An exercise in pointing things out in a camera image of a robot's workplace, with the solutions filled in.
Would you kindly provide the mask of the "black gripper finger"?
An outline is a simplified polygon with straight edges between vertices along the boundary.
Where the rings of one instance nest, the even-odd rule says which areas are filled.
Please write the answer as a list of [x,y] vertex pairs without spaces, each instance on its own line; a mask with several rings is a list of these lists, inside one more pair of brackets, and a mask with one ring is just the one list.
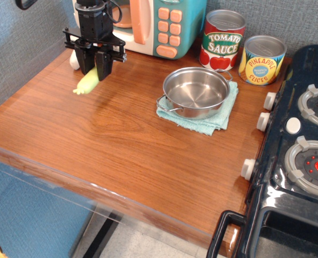
[[112,72],[113,60],[109,53],[98,51],[95,55],[97,75],[103,81]]
[[84,75],[95,67],[95,55],[90,48],[75,45],[75,54]]

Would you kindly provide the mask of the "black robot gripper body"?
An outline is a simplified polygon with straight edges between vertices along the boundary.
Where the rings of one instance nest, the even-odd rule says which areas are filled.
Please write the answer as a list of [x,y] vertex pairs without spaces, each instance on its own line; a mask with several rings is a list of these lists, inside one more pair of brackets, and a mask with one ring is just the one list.
[[109,53],[112,60],[124,62],[125,41],[113,34],[114,24],[121,21],[122,13],[115,20],[112,9],[120,6],[115,1],[74,1],[73,7],[79,27],[63,30],[65,46],[73,49],[81,41],[82,47]]

